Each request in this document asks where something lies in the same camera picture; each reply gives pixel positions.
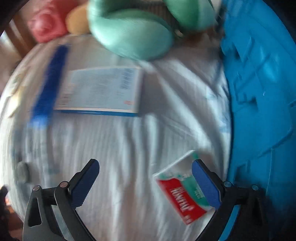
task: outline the wooden chair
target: wooden chair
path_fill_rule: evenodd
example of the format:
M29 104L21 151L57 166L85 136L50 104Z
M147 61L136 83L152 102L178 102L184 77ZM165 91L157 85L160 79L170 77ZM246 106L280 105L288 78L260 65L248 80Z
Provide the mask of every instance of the wooden chair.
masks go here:
M5 31L11 43L23 58L36 45L19 10L29 0L2 1L0 3L0 35Z

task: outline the white bedsheet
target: white bedsheet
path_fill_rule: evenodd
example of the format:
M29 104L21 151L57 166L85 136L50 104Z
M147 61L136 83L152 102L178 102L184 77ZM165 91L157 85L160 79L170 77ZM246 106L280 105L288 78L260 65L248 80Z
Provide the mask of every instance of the white bedsheet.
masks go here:
M12 207L24 218L26 203L15 189L12 171L13 125L28 119L50 56L65 41L72 44L67 70L142 66L140 114L131 118L55 112L47 130L35 127L32 135L25 131L22 156L30 166L28 190L35 184L47 188L70 180L95 158L100 174L77 211L97 240L195 240L213 213L186 226L152 176L187 151L197 150L212 171L226 177L228 90L219 49L207 37L196 48L174 47L152 62L123 59L91 36L67 36L36 46L18 67L31 65L20 114L5 116L11 80L0 100L0 185L8 185Z

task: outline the blue bin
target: blue bin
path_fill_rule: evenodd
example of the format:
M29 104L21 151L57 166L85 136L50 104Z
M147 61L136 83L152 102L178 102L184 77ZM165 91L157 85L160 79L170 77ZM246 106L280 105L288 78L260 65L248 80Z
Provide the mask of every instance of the blue bin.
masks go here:
M295 29L270 2L224 0L221 49L233 125L227 179L264 190L268 224L277 232L296 210L296 44Z

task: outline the teal neck pillow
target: teal neck pillow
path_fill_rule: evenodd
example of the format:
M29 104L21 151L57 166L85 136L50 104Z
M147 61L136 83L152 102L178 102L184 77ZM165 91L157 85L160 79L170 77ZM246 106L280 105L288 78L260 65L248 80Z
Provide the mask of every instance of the teal neck pillow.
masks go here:
M122 57L152 60L171 48L176 29L203 31L215 22L210 0L165 0L165 4L178 27L171 24L170 13L160 2L90 0L90 31L105 48ZM152 6L157 15L148 11Z

